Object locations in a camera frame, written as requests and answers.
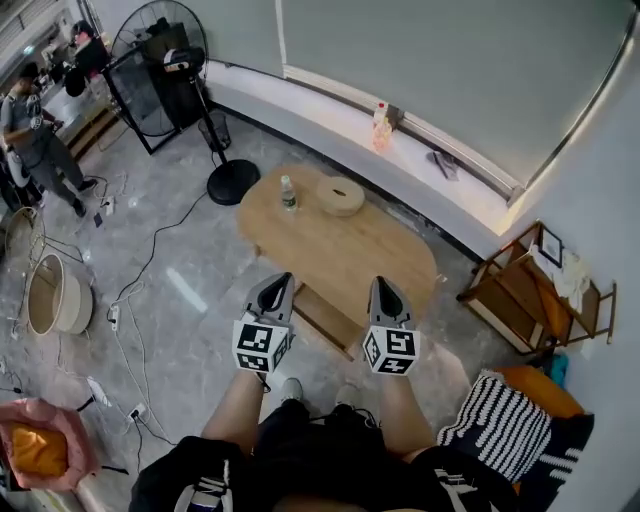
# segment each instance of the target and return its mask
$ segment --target black trash can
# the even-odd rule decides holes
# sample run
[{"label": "black trash can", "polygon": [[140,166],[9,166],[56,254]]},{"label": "black trash can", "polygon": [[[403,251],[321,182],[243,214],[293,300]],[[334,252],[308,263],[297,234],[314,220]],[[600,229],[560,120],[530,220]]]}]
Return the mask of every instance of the black trash can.
[{"label": "black trash can", "polygon": [[[209,117],[211,118],[213,127],[216,130],[216,135],[218,136],[218,140],[222,146],[220,149],[224,151],[231,145],[231,136],[229,135],[229,129],[227,128],[227,119],[219,110],[209,112]],[[216,148],[215,144],[211,140],[211,134],[209,133],[209,129],[207,128],[207,124],[204,122],[204,119],[200,119],[198,122],[198,129],[200,130],[200,133],[202,133],[204,140],[207,141],[207,145],[211,151],[218,151],[218,148]]]}]

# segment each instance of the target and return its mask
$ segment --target marble floor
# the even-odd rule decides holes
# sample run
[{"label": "marble floor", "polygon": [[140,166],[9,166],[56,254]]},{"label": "marble floor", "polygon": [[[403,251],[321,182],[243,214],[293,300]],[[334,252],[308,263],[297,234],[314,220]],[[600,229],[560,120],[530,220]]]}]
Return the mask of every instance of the marble floor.
[{"label": "marble floor", "polygon": [[[287,163],[305,163],[331,174],[339,172],[306,148],[240,119],[229,117],[228,124],[233,143],[227,156],[252,160],[263,174]],[[102,145],[121,131],[121,126],[114,127]],[[122,511],[137,474],[140,440],[120,409],[128,413],[143,402],[143,394],[148,394],[154,412],[148,425],[154,433],[166,435],[172,442],[197,434],[235,371],[230,337],[246,293],[280,269],[264,257],[256,258],[252,247],[238,235],[233,207],[218,206],[204,198],[184,224],[158,235],[155,257],[141,277],[144,285],[138,287],[139,292],[128,304],[120,304],[116,339],[106,319],[109,304],[149,259],[153,232],[182,218],[204,191],[212,170],[210,152],[195,126],[154,156],[146,154],[129,130],[106,151],[94,148],[81,165],[85,174],[109,181],[110,193],[118,194],[115,213],[106,217],[103,208],[104,223],[96,228],[93,215],[100,201],[89,192],[84,196],[89,210],[84,220],[51,195],[46,198],[43,218],[48,236],[77,246],[83,255],[85,266],[65,256],[63,259],[74,272],[92,280],[96,302],[93,319],[86,334],[36,338],[22,327],[23,308],[12,336],[27,250],[25,244],[16,244],[15,250],[12,246],[0,279],[0,355],[7,370],[4,375],[0,373],[0,387],[10,386],[17,375],[28,395],[77,407],[90,396],[83,376],[101,384],[113,406],[91,406],[82,415],[103,464],[126,467],[131,476],[103,471],[82,482],[80,495],[89,510]],[[368,192],[368,196],[415,229],[433,251],[438,265],[436,291],[419,326],[424,333],[421,360],[411,375],[419,403],[437,429],[455,417],[481,368],[514,363],[518,356],[455,300],[469,279],[472,261],[408,210],[375,193]],[[76,254],[74,248],[63,249]],[[201,302],[194,305],[185,300],[180,286],[176,286],[176,276]],[[140,389],[129,375],[123,352]],[[349,381],[363,390],[364,405],[374,415],[377,412],[375,380],[366,364],[362,360],[348,363],[318,340],[297,338],[283,360],[274,387],[287,376],[301,379],[307,400],[318,411],[328,412],[340,385]],[[5,391],[0,393],[4,400],[14,398]],[[277,403],[277,392],[266,395],[263,414]],[[140,460],[144,467],[170,446],[145,430],[142,436]]]}]

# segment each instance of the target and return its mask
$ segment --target white shoe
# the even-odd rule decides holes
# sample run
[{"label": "white shoe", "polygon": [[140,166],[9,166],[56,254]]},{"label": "white shoe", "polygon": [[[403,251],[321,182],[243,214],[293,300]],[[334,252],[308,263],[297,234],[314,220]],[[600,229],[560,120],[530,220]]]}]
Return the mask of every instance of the white shoe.
[{"label": "white shoe", "polygon": [[353,384],[345,384],[338,390],[336,407],[343,404],[352,409],[357,409],[360,406],[360,390]]},{"label": "white shoe", "polygon": [[284,381],[282,389],[280,390],[281,398],[280,403],[284,403],[285,400],[302,400],[302,384],[298,379],[289,378]]}]

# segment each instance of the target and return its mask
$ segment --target pink chair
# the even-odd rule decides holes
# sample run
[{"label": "pink chair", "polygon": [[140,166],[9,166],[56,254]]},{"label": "pink chair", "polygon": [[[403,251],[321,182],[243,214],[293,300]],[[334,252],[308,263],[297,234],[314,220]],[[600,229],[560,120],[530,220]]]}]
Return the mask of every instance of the pink chair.
[{"label": "pink chair", "polygon": [[[13,468],[12,423],[24,423],[35,428],[62,433],[67,440],[66,473],[61,477],[41,477]],[[56,407],[41,398],[23,398],[0,405],[0,440],[4,448],[5,462],[9,464],[18,485],[23,489],[72,490],[82,478],[100,468],[78,412]]]}]

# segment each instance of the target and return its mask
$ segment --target wooden desk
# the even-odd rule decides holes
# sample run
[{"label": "wooden desk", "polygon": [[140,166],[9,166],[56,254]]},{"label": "wooden desk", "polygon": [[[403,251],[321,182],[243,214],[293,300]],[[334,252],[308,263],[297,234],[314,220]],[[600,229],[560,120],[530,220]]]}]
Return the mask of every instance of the wooden desk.
[{"label": "wooden desk", "polygon": [[[296,190],[295,212],[286,211],[280,200],[284,174]],[[352,217],[325,213],[315,196],[323,176],[304,166],[273,170],[242,200],[238,228],[258,254],[295,276],[300,288],[294,322],[312,327],[352,360],[368,325],[373,279],[380,275],[395,283],[417,323],[435,286],[436,265],[426,243],[368,202]]]}]

